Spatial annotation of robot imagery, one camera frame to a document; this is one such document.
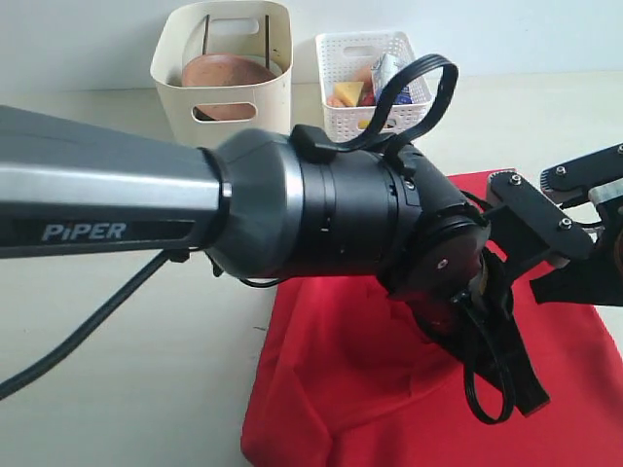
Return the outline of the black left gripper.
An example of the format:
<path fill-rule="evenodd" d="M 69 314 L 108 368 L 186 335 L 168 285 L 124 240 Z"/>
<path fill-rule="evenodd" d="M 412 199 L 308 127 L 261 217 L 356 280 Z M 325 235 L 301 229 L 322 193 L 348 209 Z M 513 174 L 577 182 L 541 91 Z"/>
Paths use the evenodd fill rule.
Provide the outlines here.
<path fill-rule="evenodd" d="M 515 407 L 528 417 L 550 402 L 541 385 L 514 319 L 514 297 L 504 263 L 481 251 L 470 270 L 435 287 L 415 290 L 393 300 L 405 303 L 417 324 L 463 366 L 501 390 L 500 374 L 511 376 Z"/>

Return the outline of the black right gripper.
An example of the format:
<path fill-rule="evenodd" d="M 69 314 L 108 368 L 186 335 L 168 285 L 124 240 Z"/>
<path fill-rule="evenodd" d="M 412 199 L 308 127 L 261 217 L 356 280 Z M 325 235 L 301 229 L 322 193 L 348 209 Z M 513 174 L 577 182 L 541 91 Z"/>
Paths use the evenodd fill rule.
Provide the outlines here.
<path fill-rule="evenodd" d="M 604 228 L 590 256 L 531 281 L 538 304 L 622 306 L 622 204 L 597 205 Z"/>

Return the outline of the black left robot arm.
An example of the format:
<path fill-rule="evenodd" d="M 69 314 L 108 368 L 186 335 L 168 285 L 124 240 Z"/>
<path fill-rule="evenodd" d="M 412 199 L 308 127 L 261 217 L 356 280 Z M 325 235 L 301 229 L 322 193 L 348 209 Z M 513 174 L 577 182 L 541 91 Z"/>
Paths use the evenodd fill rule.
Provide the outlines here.
<path fill-rule="evenodd" d="M 463 366 L 500 420 L 550 400 L 513 316 L 516 274 L 488 248 L 492 214 L 415 147 L 374 137 L 331 150 L 320 129 L 248 128 L 215 149 L 165 143 L 5 106 L 5 259 L 152 250 L 155 257 L 68 338 L 1 385 L 9 397 L 73 352 L 168 261 L 202 251 L 216 273 L 257 285 L 371 275 Z"/>

